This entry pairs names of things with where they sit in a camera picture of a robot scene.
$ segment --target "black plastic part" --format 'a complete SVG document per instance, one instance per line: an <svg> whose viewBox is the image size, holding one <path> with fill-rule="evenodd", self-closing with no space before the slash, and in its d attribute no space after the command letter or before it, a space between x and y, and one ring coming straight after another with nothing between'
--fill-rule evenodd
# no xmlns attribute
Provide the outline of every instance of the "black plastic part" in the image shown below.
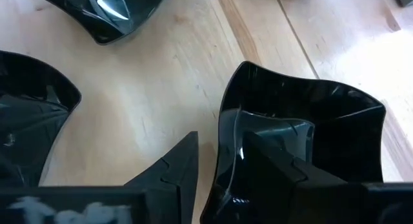
<svg viewBox="0 0 413 224"><path fill-rule="evenodd" d="M280 148L342 181L383 182L384 117L384 105L354 87L284 76L242 63L222 100L216 175L201 222L265 221L260 215L263 206L252 201L259 188L251 187L246 173L251 166L246 160L249 153L243 149L245 132L271 146L265 154L276 154L271 148ZM299 173L294 178L290 183L300 180Z"/></svg>
<svg viewBox="0 0 413 224"><path fill-rule="evenodd" d="M0 190L3 223L191 223L198 175L197 132L124 187Z"/></svg>
<svg viewBox="0 0 413 224"><path fill-rule="evenodd" d="M139 28L162 0L47 0L76 19L106 45Z"/></svg>
<svg viewBox="0 0 413 224"><path fill-rule="evenodd" d="M347 183L250 132L251 203L262 223L412 223L411 183Z"/></svg>
<svg viewBox="0 0 413 224"><path fill-rule="evenodd" d="M0 52L0 187L38 185L54 140L80 100L78 89L50 65Z"/></svg>

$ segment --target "wooden table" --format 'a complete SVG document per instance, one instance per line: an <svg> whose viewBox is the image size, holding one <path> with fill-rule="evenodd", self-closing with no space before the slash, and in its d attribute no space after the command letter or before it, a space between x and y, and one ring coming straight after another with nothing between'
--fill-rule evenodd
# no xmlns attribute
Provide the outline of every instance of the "wooden table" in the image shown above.
<svg viewBox="0 0 413 224"><path fill-rule="evenodd" d="M221 97L244 60L385 102L384 177L413 180L413 8L394 0L165 0L133 39L109 46L42 0L0 0L0 22L1 50L54 66L83 95L42 185L122 185L197 130L197 222Z"/></svg>

